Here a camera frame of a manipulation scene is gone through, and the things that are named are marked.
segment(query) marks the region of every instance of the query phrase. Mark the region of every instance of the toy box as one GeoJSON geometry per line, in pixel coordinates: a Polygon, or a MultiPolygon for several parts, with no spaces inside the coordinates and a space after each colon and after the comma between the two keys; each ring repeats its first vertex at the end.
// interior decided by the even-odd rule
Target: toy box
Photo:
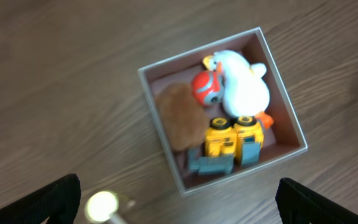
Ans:
{"type": "MultiPolygon", "coordinates": [[[[260,28],[251,29],[140,68],[139,76],[168,163],[182,195],[219,182],[234,180],[307,151],[305,137],[260,28]],[[264,146],[260,150],[259,161],[255,164],[234,166],[233,172],[229,175],[194,175],[186,170],[186,153],[176,154],[170,148],[155,106],[155,96],[173,82],[190,83],[197,73],[204,70],[201,61],[205,56],[225,49],[241,53],[250,63],[263,62],[267,66],[267,73],[263,79],[270,90],[270,104],[266,112],[272,116],[275,123],[265,133],[264,146]]],[[[220,107],[207,110],[210,118],[222,115],[220,107]]]]}

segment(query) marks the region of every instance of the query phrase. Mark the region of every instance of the wood grain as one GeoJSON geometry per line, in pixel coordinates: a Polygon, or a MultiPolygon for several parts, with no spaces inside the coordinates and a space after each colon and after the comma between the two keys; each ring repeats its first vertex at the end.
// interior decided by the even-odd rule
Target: wood grain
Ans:
{"type": "Polygon", "coordinates": [[[280,223],[291,177],[358,213],[358,1],[0,0],[0,208],[77,173],[131,223],[280,223]],[[181,198],[136,70],[261,26],[309,151],[181,198]]]}

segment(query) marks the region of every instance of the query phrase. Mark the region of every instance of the gray box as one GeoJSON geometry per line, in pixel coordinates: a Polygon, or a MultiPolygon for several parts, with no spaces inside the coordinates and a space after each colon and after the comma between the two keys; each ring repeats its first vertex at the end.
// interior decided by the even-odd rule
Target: gray box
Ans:
{"type": "MultiPolygon", "coordinates": [[[[307,151],[308,146],[295,111],[259,27],[140,68],[139,76],[165,155],[182,195],[243,177],[307,151]],[[184,155],[174,154],[170,148],[154,97],[173,82],[191,82],[198,72],[204,70],[201,64],[203,57],[226,49],[242,53],[250,63],[263,62],[266,64],[267,73],[263,79],[270,90],[270,104],[266,113],[272,116],[275,124],[265,133],[265,142],[260,150],[258,163],[250,166],[235,166],[231,175],[202,177],[191,175],[183,170],[186,169],[184,162],[186,153],[184,155]]],[[[207,112],[211,118],[219,114],[219,111],[214,109],[207,112]]]]}

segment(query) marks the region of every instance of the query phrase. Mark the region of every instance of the brown plush toy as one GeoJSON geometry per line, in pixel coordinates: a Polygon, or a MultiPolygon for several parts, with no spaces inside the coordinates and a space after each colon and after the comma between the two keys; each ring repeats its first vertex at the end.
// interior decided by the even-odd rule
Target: brown plush toy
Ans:
{"type": "Polygon", "coordinates": [[[209,118],[193,97],[190,84],[169,85],[157,96],[156,104],[174,151],[184,151],[204,142],[209,118]]]}

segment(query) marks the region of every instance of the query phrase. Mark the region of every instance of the wooden table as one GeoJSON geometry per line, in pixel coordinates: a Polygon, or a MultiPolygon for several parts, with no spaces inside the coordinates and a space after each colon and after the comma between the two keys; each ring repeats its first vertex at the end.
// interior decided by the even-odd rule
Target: wooden table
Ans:
{"type": "Polygon", "coordinates": [[[358,214],[358,1],[0,0],[0,208],[68,173],[76,223],[102,189],[131,223],[280,223],[281,177],[358,214]],[[309,151],[181,198],[137,69],[257,26],[309,151]]]}

